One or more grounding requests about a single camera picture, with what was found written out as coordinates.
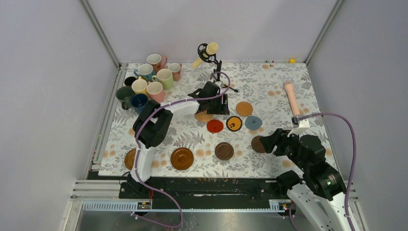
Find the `floral tablecloth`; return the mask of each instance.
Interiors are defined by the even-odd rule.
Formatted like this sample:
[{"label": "floral tablecloth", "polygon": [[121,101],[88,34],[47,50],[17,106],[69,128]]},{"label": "floral tablecloth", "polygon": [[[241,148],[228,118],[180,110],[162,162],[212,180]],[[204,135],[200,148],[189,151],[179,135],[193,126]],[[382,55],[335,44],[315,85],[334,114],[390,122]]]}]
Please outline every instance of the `floral tablecloth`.
[{"label": "floral tablecloth", "polygon": [[[140,64],[129,64],[126,77],[134,76],[133,70],[138,66]],[[166,92],[165,102],[186,98],[188,93],[202,88],[212,69],[209,64],[202,64],[195,70],[191,64],[183,64],[181,80]],[[301,170],[287,157],[253,151],[251,140],[255,136],[272,134],[277,128],[292,128],[292,112],[283,89],[287,80],[293,82],[301,113],[319,112],[306,65],[223,63],[222,71],[231,78],[231,86],[239,90],[238,93],[228,91],[230,115],[214,115],[214,119],[224,123],[224,129],[212,134],[206,129],[206,123],[197,121],[193,115],[173,120],[167,137],[154,154],[152,176],[272,178],[290,169],[301,175]],[[263,125],[258,130],[251,131],[243,125],[241,130],[232,132],[225,127],[230,116],[239,116],[245,122],[245,117],[235,110],[241,101],[251,103],[254,108],[252,115],[262,119]],[[133,110],[124,111],[117,103],[99,175],[121,176],[128,171],[124,158],[129,150],[136,147],[132,130],[136,118]],[[309,122],[311,128],[306,133],[319,136],[326,147],[327,162],[337,168],[322,119],[311,118]],[[220,142],[233,146],[234,155],[230,160],[219,160],[215,156],[215,147]],[[172,152],[179,147],[187,147],[194,153],[194,163],[187,170],[177,170],[170,163]]]}]

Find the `wall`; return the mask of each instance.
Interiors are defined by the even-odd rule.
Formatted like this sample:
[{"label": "wall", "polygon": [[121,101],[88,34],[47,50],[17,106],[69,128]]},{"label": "wall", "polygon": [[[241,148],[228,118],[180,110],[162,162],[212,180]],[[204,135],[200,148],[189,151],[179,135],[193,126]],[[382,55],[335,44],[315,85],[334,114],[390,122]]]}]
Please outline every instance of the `wall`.
[{"label": "wall", "polygon": [[[322,111],[344,115],[355,128],[353,182],[370,231],[406,230],[407,11],[404,0],[346,1],[309,65]],[[348,172],[350,132],[343,121],[326,120]]]},{"label": "wall", "polygon": [[0,38],[0,230],[55,231],[115,68],[79,1],[1,1]]},{"label": "wall", "polygon": [[122,62],[193,61],[217,42],[223,61],[302,61],[336,0],[89,0]]}]

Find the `light green mug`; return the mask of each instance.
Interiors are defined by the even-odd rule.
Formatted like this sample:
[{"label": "light green mug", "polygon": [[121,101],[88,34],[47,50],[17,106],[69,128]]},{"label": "light green mug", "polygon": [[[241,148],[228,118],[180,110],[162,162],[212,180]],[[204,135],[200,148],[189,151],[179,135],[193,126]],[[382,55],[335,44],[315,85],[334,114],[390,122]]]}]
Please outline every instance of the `light green mug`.
[{"label": "light green mug", "polygon": [[170,90],[173,88],[173,73],[169,69],[161,69],[157,72],[156,76],[152,77],[152,80],[160,82],[163,85],[164,90]]}]

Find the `blue mug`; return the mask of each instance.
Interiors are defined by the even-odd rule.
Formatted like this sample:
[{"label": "blue mug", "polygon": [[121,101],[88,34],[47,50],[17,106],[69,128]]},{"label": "blue mug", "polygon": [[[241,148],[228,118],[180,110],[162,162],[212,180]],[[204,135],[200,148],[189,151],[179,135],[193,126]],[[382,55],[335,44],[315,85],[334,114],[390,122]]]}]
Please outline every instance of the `blue mug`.
[{"label": "blue mug", "polygon": [[135,111],[140,115],[148,101],[149,99],[147,98],[147,95],[136,94],[135,96],[133,96],[131,103]]},{"label": "blue mug", "polygon": [[152,82],[152,76],[154,76],[153,66],[150,64],[143,64],[139,69],[135,69],[133,73],[138,76],[141,76],[144,80]]}]

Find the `cup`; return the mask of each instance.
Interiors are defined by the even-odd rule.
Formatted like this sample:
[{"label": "cup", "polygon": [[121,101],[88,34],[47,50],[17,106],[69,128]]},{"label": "cup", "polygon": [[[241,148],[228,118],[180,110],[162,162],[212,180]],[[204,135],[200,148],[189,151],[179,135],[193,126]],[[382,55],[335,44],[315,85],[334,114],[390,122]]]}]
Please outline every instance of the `cup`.
[{"label": "cup", "polygon": [[159,54],[151,54],[147,57],[147,62],[153,66],[154,72],[157,72],[165,67],[167,63],[166,56],[160,56]]},{"label": "cup", "polygon": [[156,76],[152,77],[152,80],[160,82],[165,90],[173,87],[173,73],[169,69],[161,69]]},{"label": "cup", "polygon": [[132,97],[131,103],[135,111],[140,115],[148,101],[149,99],[145,94],[136,94]]},{"label": "cup", "polygon": [[153,82],[147,86],[147,93],[152,100],[158,103],[163,103],[165,100],[165,91],[163,85],[159,82]]},{"label": "cup", "polygon": [[132,107],[132,97],[135,95],[132,88],[121,87],[116,91],[116,98],[121,102],[122,109],[127,110]]},{"label": "cup", "polygon": [[135,94],[147,94],[147,81],[140,78],[132,83],[132,90]]},{"label": "cup", "polygon": [[173,80],[178,81],[180,79],[181,64],[170,64],[168,69],[173,73]]},{"label": "cup", "polygon": [[136,81],[136,78],[133,76],[130,76],[130,77],[125,78],[124,84],[125,86],[131,87],[134,81]]},{"label": "cup", "polygon": [[143,79],[147,81],[152,80],[152,76],[154,76],[153,66],[150,64],[143,64],[139,67],[139,69],[135,69],[133,73],[138,77],[141,76]]}]

